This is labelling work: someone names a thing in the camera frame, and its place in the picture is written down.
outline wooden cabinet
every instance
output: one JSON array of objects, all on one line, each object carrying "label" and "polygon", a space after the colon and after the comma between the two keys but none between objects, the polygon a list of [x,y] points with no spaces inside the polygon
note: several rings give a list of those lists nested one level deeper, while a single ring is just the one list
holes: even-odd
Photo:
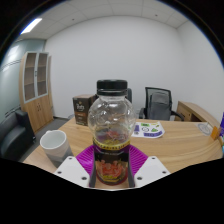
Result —
[{"label": "wooden cabinet", "polygon": [[48,97],[48,53],[26,52],[20,64],[19,95],[34,132],[53,120]]},{"label": "wooden cabinet", "polygon": [[[219,127],[219,122],[211,114],[194,103],[178,101],[177,113],[183,115],[184,121],[208,122],[212,127]],[[176,116],[175,121],[180,121],[180,118]]]}]

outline white cup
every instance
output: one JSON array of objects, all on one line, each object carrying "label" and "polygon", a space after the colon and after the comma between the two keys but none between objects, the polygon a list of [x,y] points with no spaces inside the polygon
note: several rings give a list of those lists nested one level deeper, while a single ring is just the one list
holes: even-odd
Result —
[{"label": "white cup", "polygon": [[47,131],[40,139],[40,145],[51,162],[59,167],[68,156],[74,156],[65,132]]}]

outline black office chair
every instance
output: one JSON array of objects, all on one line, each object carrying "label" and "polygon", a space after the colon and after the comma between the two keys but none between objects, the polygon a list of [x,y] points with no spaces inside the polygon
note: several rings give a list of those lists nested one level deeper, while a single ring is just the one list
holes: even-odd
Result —
[{"label": "black office chair", "polygon": [[145,87],[145,90],[145,108],[141,108],[140,110],[140,119],[169,121],[170,116],[174,115],[178,116],[181,121],[184,121],[184,117],[181,114],[172,111],[172,97],[170,90],[152,87]]},{"label": "black office chair", "polygon": [[13,111],[0,123],[0,158],[19,162],[35,139],[28,113]]}]

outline brown box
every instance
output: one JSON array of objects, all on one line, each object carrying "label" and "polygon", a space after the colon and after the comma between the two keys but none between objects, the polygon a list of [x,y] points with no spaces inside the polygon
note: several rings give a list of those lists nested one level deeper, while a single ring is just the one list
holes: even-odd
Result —
[{"label": "brown box", "polygon": [[73,97],[73,106],[76,124],[88,125],[88,112],[89,108],[96,100],[96,94],[82,94],[79,96]]}]

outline purple mat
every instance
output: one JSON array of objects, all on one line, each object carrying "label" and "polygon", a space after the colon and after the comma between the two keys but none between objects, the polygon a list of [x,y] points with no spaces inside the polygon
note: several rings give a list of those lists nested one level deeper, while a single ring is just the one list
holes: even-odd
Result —
[{"label": "purple mat", "polygon": [[140,151],[138,148],[130,145],[129,149],[129,166],[131,168],[132,176],[134,177],[141,166],[148,159],[148,156]]},{"label": "purple mat", "polygon": [[[84,149],[81,153],[76,156],[76,159],[86,170],[86,172],[91,176],[94,168],[94,146],[91,145]],[[148,159],[148,156],[141,152],[138,148],[130,145],[129,148],[129,166],[131,168],[132,175],[138,172],[141,166]]]},{"label": "purple mat", "polygon": [[91,145],[76,156],[76,159],[91,176],[94,168],[94,146]]}]

